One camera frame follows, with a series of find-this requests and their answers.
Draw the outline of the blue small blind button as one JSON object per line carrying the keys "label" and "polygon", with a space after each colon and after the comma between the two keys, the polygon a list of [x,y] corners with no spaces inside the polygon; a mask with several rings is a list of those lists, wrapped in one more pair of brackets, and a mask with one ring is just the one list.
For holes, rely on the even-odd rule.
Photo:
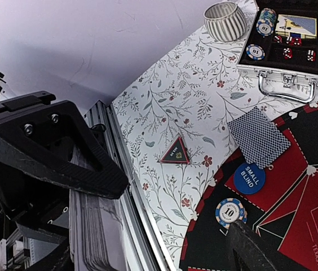
{"label": "blue small blind button", "polygon": [[233,183],[235,188],[244,195],[253,195],[259,192],[266,181],[264,169],[256,164],[241,164],[235,171]]}

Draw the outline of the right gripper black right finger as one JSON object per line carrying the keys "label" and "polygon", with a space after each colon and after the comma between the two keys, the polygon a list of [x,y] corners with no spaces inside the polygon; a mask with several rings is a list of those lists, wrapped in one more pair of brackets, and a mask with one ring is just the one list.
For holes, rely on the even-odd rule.
{"label": "right gripper black right finger", "polygon": [[241,220],[231,223],[226,247],[230,270],[307,270],[269,246]]}

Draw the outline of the poker chip stack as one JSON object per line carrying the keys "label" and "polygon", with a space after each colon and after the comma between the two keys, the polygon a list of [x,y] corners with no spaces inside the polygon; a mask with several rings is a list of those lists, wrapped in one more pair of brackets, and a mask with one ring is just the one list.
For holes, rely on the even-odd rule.
{"label": "poker chip stack", "polygon": [[247,222],[248,213],[243,204],[236,198],[223,199],[215,209],[215,217],[217,222],[229,229],[231,223],[241,220]]}

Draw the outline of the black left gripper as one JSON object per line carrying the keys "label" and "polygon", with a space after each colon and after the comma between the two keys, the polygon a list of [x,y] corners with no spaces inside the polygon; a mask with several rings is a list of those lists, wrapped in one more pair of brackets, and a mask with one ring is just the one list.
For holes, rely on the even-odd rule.
{"label": "black left gripper", "polygon": [[[3,74],[0,72],[0,92]],[[0,102],[0,205],[28,238],[60,244],[68,230],[53,221],[69,190],[119,199],[129,180],[96,140],[74,103],[37,92]],[[69,139],[92,165],[71,163]]]}

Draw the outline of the playing card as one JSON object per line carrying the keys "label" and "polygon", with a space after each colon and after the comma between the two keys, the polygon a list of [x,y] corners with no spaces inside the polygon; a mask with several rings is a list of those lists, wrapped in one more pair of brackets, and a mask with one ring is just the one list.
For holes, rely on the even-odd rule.
{"label": "playing card", "polygon": [[245,161],[259,169],[272,164],[290,146],[290,141],[260,109],[254,107],[228,123]]}

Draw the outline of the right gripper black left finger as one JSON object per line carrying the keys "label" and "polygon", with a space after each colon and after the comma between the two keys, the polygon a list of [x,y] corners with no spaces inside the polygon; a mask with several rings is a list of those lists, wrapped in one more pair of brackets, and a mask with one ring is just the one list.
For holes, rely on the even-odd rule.
{"label": "right gripper black left finger", "polygon": [[72,270],[70,248],[68,244],[61,244],[49,255],[26,269],[27,271],[69,271]]}

